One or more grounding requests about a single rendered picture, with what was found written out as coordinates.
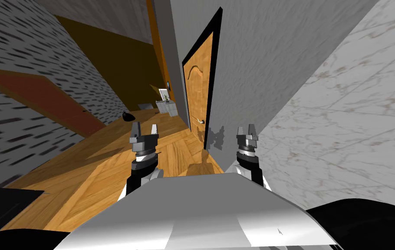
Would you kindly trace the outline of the red-brown door leaf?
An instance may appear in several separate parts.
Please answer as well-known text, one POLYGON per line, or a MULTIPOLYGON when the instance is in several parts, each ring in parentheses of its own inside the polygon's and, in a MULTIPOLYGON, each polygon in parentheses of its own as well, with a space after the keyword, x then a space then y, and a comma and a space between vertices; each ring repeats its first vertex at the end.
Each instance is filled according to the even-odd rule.
POLYGON ((106 127, 44 76, 0 70, 0 92, 85 138, 106 127))

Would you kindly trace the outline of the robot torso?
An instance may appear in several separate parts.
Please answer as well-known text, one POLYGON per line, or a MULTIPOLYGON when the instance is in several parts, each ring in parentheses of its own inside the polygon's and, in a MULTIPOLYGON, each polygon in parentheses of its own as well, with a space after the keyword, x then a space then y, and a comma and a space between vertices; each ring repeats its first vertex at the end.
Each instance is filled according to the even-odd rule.
POLYGON ((54 250, 326 248, 304 209, 237 173, 156 178, 72 231, 54 250))

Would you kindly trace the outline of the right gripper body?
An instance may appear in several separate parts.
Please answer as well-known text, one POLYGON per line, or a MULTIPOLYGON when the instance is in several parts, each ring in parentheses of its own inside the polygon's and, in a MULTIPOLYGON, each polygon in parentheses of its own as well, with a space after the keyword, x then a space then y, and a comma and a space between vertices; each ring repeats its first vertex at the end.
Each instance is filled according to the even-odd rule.
POLYGON ((236 135, 239 147, 257 148, 258 137, 256 135, 236 135))

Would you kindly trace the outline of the white cabinet with plant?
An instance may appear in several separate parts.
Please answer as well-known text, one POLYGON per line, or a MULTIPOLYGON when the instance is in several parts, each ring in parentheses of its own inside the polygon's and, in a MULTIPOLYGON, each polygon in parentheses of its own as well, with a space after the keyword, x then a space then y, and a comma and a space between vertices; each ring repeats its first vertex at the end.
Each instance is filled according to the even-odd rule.
POLYGON ((176 104, 171 100, 167 89, 158 89, 161 101, 156 101, 156 106, 161 114, 168 113, 171 117, 178 116, 176 104))

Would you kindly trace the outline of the wooden door leaf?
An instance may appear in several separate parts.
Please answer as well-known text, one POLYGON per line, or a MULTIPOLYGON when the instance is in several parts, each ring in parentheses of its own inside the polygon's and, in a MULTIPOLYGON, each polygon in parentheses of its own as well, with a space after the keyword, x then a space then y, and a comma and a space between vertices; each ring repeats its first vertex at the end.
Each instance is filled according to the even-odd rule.
POLYGON ((207 116, 212 41, 211 33, 184 66, 191 131, 201 145, 204 144, 206 128, 196 119, 205 121, 207 116))

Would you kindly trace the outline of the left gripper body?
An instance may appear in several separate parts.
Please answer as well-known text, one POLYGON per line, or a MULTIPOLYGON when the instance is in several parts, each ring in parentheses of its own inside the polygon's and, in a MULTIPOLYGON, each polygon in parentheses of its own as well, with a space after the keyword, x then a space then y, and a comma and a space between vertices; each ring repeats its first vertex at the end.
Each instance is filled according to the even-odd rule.
POLYGON ((130 137, 129 143, 132 145, 132 151, 149 151, 155 149, 158 145, 158 138, 158 134, 141 135, 130 137))

